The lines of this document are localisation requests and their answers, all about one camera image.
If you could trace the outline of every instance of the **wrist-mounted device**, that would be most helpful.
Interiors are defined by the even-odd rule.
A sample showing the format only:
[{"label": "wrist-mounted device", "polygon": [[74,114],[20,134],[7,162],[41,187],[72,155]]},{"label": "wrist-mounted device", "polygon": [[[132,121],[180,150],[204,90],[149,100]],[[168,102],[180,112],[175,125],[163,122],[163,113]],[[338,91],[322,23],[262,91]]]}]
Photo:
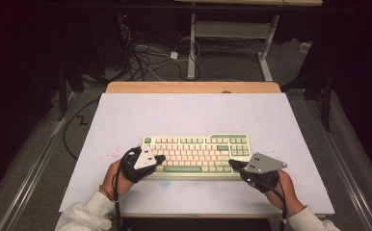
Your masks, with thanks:
[{"label": "wrist-mounted device", "polygon": [[240,173],[241,178],[250,186],[266,193],[273,189],[279,181],[278,169],[287,164],[260,153],[252,154],[249,162],[229,160],[231,167]]},{"label": "wrist-mounted device", "polygon": [[142,178],[152,174],[156,167],[165,161],[165,156],[153,156],[148,145],[143,149],[134,147],[129,149],[120,161],[120,171],[133,183],[138,183]]}]

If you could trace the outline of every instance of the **keyboard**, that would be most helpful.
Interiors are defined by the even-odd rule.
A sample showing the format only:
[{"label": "keyboard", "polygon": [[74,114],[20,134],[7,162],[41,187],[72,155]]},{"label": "keyboard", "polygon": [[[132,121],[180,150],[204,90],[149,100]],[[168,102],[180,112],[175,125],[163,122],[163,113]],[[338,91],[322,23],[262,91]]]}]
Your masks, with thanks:
[{"label": "keyboard", "polygon": [[248,162],[250,142],[244,134],[218,134],[208,137],[145,137],[142,148],[166,160],[146,179],[240,180],[228,160]]}]

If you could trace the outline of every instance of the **wooden desk edge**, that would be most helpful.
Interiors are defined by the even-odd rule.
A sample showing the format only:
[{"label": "wooden desk edge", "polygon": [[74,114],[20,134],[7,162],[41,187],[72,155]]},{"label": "wooden desk edge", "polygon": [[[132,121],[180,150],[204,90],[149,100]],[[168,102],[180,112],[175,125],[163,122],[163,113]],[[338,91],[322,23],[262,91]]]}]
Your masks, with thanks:
[{"label": "wooden desk edge", "polygon": [[106,93],[281,93],[274,82],[112,82]]}]

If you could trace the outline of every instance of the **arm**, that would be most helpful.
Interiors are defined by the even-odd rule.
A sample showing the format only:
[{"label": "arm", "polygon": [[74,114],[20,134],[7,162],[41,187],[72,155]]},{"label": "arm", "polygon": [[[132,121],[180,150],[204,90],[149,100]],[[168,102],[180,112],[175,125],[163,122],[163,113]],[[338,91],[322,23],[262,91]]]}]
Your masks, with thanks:
[{"label": "arm", "polygon": [[[55,230],[109,230],[111,221],[107,215],[115,207],[112,180],[117,173],[120,161],[112,163],[105,175],[99,191],[87,203],[75,203],[60,216]],[[119,195],[125,195],[134,185],[122,173],[118,181]]]},{"label": "arm", "polygon": [[[295,194],[294,184],[291,177],[283,170],[279,170],[279,181],[282,185],[285,194],[285,201],[287,204],[288,223],[296,231],[337,231],[333,223],[329,220],[321,221],[316,217],[308,206],[297,198]],[[282,194],[280,184],[275,187],[276,191]],[[279,209],[282,209],[282,203],[279,198],[271,191],[264,193],[268,201]]]}]

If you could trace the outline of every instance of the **space bar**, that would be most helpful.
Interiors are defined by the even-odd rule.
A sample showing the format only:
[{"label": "space bar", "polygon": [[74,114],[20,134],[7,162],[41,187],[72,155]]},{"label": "space bar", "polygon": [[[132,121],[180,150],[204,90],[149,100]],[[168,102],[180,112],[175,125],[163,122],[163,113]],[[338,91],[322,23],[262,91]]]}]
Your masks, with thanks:
[{"label": "space bar", "polygon": [[201,172],[201,167],[165,167],[165,172]]}]

